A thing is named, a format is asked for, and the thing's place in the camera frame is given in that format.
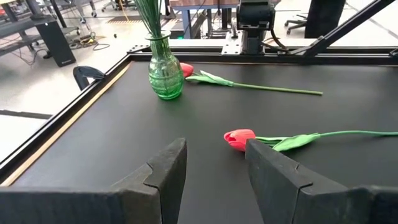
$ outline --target tulip stem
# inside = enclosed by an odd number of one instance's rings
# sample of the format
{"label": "tulip stem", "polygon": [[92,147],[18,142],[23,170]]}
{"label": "tulip stem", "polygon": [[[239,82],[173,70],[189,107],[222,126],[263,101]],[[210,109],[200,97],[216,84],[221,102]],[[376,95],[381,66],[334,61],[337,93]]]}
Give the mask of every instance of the tulip stem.
{"label": "tulip stem", "polygon": [[255,88],[255,89],[259,89],[259,90],[283,91],[283,92],[289,92],[289,93],[303,93],[303,94],[318,95],[318,96],[323,95],[323,92],[320,92],[320,91],[294,90],[294,89],[288,89],[288,88],[248,85],[248,84],[242,84],[242,83],[234,83],[233,85],[238,86],[238,87],[244,87],[244,88]]}
{"label": "tulip stem", "polygon": [[335,131],[331,133],[320,134],[321,137],[334,136],[339,134],[371,134],[376,136],[398,136],[398,132],[380,132],[380,131]]}

